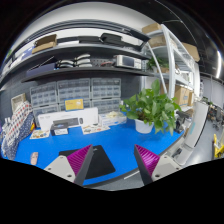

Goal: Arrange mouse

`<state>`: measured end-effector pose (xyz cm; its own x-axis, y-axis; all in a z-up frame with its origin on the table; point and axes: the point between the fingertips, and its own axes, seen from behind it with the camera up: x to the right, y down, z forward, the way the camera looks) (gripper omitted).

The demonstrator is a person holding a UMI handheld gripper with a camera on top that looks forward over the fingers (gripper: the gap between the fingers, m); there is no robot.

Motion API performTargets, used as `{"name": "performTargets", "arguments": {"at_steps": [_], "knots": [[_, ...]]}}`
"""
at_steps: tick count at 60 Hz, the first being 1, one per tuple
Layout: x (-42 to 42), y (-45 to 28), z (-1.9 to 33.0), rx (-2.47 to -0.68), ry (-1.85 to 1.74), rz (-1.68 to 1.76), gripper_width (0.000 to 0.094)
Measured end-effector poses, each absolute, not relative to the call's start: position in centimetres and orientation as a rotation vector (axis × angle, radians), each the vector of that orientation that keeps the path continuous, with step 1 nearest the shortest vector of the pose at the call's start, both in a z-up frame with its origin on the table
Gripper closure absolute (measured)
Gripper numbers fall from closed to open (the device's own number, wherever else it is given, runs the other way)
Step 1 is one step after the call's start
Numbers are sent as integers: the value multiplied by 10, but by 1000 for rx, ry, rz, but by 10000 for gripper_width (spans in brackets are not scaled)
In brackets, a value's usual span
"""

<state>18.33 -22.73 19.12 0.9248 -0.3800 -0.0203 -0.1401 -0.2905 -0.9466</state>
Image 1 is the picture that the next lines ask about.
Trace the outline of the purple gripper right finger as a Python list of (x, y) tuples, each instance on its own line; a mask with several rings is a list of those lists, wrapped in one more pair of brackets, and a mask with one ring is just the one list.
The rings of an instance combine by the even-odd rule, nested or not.
[(181, 167), (168, 155), (156, 155), (137, 144), (134, 145), (134, 156), (144, 185), (181, 170)]

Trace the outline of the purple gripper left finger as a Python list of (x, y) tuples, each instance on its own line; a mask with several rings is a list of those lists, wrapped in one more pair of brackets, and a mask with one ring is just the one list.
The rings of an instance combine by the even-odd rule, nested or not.
[(90, 144), (78, 149), (69, 156), (58, 156), (46, 166), (44, 170), (75, 183), (76, 185), (82, 186), (92, 157), (93, 145)]

